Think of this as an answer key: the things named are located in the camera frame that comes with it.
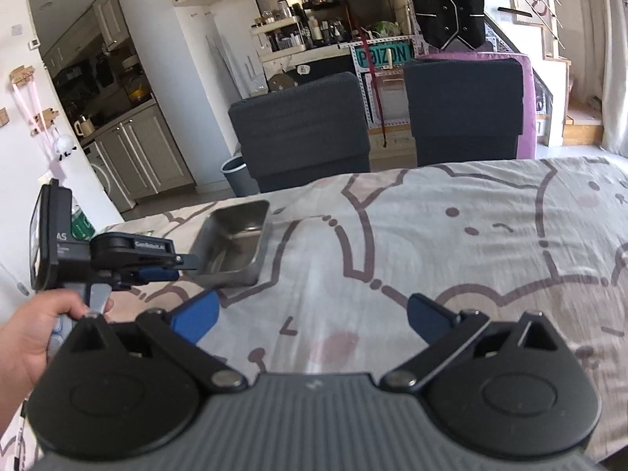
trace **person's left hand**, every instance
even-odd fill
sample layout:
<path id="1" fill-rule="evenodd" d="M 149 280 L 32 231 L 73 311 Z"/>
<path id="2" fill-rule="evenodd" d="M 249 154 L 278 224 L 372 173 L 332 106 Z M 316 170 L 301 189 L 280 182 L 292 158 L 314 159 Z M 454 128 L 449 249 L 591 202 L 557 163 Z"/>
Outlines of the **person's left hand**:
<path id="1" fill-rule="evenodd" d="M 109 300 L 105 312 L 111 310 Z M 46 368 L 46 348 L 60 314 L 67 313 L 73 319 L 80 319 L 89 307 L 76 292 L 56 289 L 40 292 L 24 303 L 0 329 L 0 349 L 2 360 L 10 360 L 10 367 L 22 372 L 27 384 L 27 394 L 37 383 Z"/>

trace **metal tray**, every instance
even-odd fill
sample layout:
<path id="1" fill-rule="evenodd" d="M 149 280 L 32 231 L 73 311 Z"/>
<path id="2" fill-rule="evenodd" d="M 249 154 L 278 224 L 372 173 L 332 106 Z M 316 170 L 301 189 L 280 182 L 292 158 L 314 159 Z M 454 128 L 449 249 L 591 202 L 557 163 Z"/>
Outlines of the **metal tray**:
<path id="1" fill-rule="evenodd" d="M 190 253 L 199 258 L 199 268 L 187 276 L 207 289 L 255 285 L 270 235 L 268 200 L 217 209 L 192 244 Z"/>

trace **trash can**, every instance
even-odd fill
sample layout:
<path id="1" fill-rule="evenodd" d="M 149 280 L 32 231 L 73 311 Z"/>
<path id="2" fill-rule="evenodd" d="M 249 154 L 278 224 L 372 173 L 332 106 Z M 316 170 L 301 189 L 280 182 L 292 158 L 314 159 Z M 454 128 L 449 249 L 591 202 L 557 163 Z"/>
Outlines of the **trash can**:
<path id="1" fill-rule="evenodd" d="M 249 196 L 259 193 L 257 181 L 249 175 L 249 169 L 241 153 L 237 153 L 231 159 L 225 161 L 221 172 L 227 179 L 229 186 L 236 196 Z"/>

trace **screw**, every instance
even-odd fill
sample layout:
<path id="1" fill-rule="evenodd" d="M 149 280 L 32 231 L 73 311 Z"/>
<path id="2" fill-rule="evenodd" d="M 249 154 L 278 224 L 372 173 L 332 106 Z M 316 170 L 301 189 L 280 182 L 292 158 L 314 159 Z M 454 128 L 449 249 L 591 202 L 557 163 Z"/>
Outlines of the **screw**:
<path id="1" fill-rule="evenodd" d="M 388 386 L 395 389 L 412 387 L 416 384 L 416 377 L 407 370 L 393 370 L 384 377 L 384 380 Z"/>
<path id="2" fill-rule="evenodd" d="M 244 382 L 244 377 L 235 370 L 225 369 L 213 374 L 212 382 L 218 387 L 238 387 Z"/>

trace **finger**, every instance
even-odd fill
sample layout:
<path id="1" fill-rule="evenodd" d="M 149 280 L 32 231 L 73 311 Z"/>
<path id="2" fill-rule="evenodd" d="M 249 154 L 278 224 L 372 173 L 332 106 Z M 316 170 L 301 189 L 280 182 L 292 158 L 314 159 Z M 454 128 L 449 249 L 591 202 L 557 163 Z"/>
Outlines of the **finger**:
<path id="1" fill-rule="evenodd" d="M 114 308 L 114 300 L 109 298 L 107 300 L 107 304 L 105 305 L 105 310 L 103 311 L 103 313 L 107 313 L 108 311 L 113 310 Z"/>
<path id="2" fill-rule="evenodd" d="M 37 294 L 30 301 L 30 308 L 56 317 L 68 313 L 73 319 L 80 319 L 89 308 L 73 290 L 55 289 Z"/>

